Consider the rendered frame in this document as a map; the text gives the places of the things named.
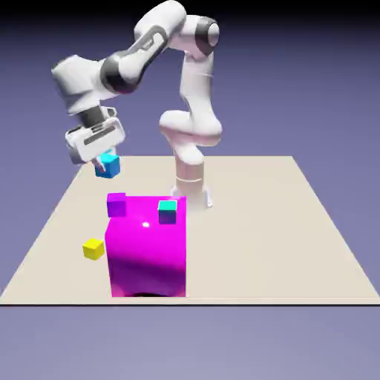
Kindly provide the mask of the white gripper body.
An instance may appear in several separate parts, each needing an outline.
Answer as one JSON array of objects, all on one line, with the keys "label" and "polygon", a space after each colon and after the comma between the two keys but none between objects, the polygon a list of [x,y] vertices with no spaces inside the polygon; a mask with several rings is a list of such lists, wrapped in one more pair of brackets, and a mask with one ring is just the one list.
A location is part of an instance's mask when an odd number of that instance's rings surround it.
[{"label": "white gripper body", "polygon": [[117,117],[107,118],[91,128],[78,126],[65,133],[71,161],[81,165],[116,147],[125,140],[125,131]]}]

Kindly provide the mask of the small blue cube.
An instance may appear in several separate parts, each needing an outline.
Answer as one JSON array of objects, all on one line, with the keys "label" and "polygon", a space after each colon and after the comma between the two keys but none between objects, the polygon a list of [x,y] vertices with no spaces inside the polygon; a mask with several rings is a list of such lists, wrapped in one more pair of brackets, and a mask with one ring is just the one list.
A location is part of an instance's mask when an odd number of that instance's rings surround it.
[{"label": "small blue cube", "polygon": [[95,168],[95,174],[97,177],[104,177],[111,179],[120,173],[119,156],[115,150],[108,150],[99,156],[101,164],[104,166],[104,171],[99,168]]}]

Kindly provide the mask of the small purple cube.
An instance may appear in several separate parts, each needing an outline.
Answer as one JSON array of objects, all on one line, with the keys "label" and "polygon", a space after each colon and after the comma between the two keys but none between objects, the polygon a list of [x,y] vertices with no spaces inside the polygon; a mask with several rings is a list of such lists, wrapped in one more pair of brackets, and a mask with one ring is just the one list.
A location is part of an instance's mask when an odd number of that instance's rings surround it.
[{"label": "small purple cube", "polygon": [[108,216],[125,217],[126,216],[126,194],[125,193],[108,193],[107,195]]}]

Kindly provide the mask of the small teal cube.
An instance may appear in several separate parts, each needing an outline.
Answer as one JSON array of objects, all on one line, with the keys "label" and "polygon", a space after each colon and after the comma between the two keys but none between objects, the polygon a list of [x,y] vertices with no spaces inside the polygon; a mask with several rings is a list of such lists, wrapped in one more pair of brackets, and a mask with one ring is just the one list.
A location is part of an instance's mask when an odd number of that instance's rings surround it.
[{"label": "small teal cube", "polygon": [[160,224],[175,224],[177,221],[177,200],[160,200],[157,211]]}]

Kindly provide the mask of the small yellow cube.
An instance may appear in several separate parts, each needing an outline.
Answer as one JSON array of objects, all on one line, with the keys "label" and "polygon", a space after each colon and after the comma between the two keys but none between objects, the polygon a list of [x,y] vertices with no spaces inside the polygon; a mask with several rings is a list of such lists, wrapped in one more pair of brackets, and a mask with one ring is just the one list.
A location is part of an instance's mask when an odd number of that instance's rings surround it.
[{"label": "small yellow cube", "polygon": [[105,253],[104,243],[102,240],[91,238],[82,245],[85,258],[97,261]]}]

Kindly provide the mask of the large magenta box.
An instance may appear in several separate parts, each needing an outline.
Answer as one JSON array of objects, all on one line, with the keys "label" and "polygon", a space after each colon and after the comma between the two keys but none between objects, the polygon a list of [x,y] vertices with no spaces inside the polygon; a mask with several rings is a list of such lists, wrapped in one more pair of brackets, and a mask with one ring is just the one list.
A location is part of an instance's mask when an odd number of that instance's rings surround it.
[{"label": "large magenta box", "polygon": [[[177,200],[175,224],[160,224],[158,202]],[[186,295],[186,198],[126,195],[126,216],[105,231],[111,295]]]}]

